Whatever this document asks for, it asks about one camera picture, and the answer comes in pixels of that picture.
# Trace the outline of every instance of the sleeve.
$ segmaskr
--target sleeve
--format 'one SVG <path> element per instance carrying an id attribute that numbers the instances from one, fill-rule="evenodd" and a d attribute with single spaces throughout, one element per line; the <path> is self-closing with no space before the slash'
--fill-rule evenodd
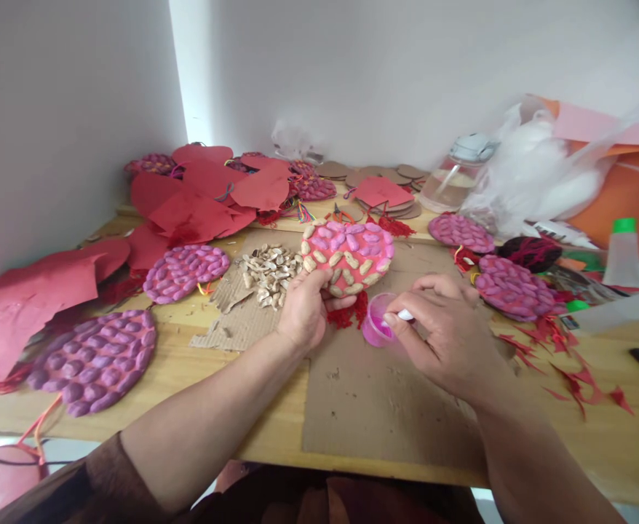
<path id="1" fill-rule="evenodd" d="M 0 509 L 0 523 L 171 522 L 121 444 L 120 433 Z"/>

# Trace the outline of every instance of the heart-shaped ornament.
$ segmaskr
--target heart-shaped ornament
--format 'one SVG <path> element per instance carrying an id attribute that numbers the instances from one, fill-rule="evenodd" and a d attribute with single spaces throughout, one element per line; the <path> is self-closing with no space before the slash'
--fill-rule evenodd
<path id="1" fill-rule="evenodd" d="M 394 257 L 392 235 L 376 223 L 343 224 L 317 220 L 305 229 L 303 267 L 331 269 L 329 292 L 356 295 L 382 278 Z"/>
<path id="2" fill-rule="evenodd" d="M 147 273 L 143 291 L 157 304 L 176 302 L 199 283 L 222 276 L 230 259 L 219 247 L 186 245 L 167 251 Z"/>
<path id="3" fill-rule="evenodd" d="M 429 233 L 446 245 L 463 245 L 476 253 L 494 251 L 494 238 L 478 223 L 463 215 L 440 215 L 429 222 Z"/>
<path id="4" fill-rule="evenodd" d="M 33 363 L 28 385 L 62 392 L 80 417 L 118 402 L 147 369 L 157 334 L 152 313 L 131 309 L 87 320 L 58 336 Z"/>
<path id="5" fill-rule="evenodd" d="M 559 313 L 555 297 L 545 281 L 506 258 L 485 255 L 480 259 L 482 274 L 475 286 L 485 302 L 507 317 L 532 322 L 545 314 Z"/>

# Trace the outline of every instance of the bottle cap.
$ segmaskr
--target bottle cap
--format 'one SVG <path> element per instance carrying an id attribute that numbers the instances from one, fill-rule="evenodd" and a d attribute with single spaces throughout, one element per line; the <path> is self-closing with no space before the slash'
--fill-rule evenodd
<path id="1" fill-rule="evenodd" d="M 636 233 L 636 224 L 634 218 L 619 218 L 613 222 L 613 233 Z"/>
<path id="2" fill-rule="evenodd" d="M 572 301 L 567 303 L 567 311 L 574 313 L 575 311 L 581 311 L 582 309 L 588 309 L 591 306 L 584 301 Z"/>

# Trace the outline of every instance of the small plastic cup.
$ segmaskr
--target small plastic cup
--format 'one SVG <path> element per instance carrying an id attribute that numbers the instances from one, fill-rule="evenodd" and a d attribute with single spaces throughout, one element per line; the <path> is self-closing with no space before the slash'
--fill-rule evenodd
<path id="1" fill-rule="evenodd" d="M 383 324 L 383 314 L 396 297 L 394 293 L 380 293 L 368 302 L 368 314 L 363 321 L 361 331 L 365 341 L 373 347 L 385 347 L 397 341 L 392 330 Z"/>

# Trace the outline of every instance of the pile of peanut shells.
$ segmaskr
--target pile of peanut shells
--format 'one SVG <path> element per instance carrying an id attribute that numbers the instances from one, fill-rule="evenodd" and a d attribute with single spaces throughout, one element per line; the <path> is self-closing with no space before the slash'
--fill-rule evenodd
<path id="1" fill-rule="evenodd" d="M 256 288 L 256 299 L 261 307 L 278 311 L 285 303 L 290 281 L 302 271 L 303 257 L 281 244 L 264 244 L 243 255 L 238 261 L 247 289 Z"/>

